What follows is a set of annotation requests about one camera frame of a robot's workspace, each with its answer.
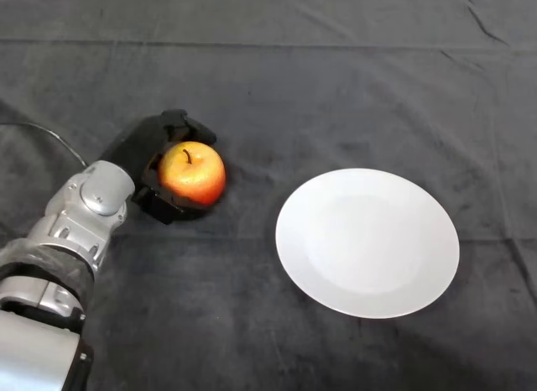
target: apple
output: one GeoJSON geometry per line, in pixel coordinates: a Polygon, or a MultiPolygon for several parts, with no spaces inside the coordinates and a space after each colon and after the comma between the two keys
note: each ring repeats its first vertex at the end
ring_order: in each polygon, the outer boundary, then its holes
{"type": "Polygon", "coordinates": [[[166,152],[159,164],[159,180],[174,194],[209,206],[224,191],[226,171],[213,148],[187,141],[166,152]]]}

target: cable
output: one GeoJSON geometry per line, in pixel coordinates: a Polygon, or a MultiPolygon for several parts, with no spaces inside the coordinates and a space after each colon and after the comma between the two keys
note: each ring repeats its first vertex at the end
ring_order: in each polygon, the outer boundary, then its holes
{"type": "Polygon", "coordinates": [[[80,154],[78,152],[76,152],[72,146],[70,146],[67,141],[65,141],[60,135],[58,135],[57,133],[55,133],[54,131],[48,129],[48,128],[45,128],[45,127],[41,127],[40,125],[38,124],[35,124],[35,123],[0,123],[0,125],[11,125],[11,126],[15,126],[15,125],[19,125],[19,126],[22,126],[22,127],[32,127],[32,128],[36,128],[40,131],[43,131],[45,133],[47,133],[48,135],[52,136],[53,138],[55,138],[59,143],[61,143],[67,150],[69,150],[69,152],[71,152],[71,154],[73,156],[75,156],[79,162],[81,162],[82,166],[83,167],[87,167],[87,162],[80,156],[80,154]]]}

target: white plate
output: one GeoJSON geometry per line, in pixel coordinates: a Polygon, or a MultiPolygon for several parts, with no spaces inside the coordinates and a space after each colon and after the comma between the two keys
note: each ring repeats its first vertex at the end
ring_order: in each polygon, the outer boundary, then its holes
{"type": "Polygon", "coordinates": [[[364,318],[426,307],[459,263],[456,230],[442,206],[416,184],[370,169],[304,183],[279,213],[276,247],[310,297],[364,318]]]}

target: robotic hand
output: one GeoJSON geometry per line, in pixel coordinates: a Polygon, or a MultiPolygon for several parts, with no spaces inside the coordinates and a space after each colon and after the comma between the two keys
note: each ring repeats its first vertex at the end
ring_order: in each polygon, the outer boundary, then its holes
{"type": "Polygon", "coordinates": [[[0,251],[0,391],[86,388],[85,311],[128,197],[166,224],[206,211],[158,181],[163,154],[185,140],[211,145],[216,136],[182,110],[144,119],[67,180],[26,238],[0,251]]]}

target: table surface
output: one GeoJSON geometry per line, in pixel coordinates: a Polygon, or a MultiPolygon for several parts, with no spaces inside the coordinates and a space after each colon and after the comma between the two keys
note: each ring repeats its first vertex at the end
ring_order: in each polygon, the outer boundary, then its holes
{"type": "MultiPolygon", "coordinates": [[[[97,281],[90,390],[534,391],[537,0],[0,0],[0,121],[94,160],[133,119],[213,128],[227,192],[163,226],[136,208],[97,281]],[[402,175],[461,240],[451,287],[370,321],[317,304],[274,246],[332,169],[402,175]]],[[[79,166],[2,128],[0,239],[79,166]]]]}

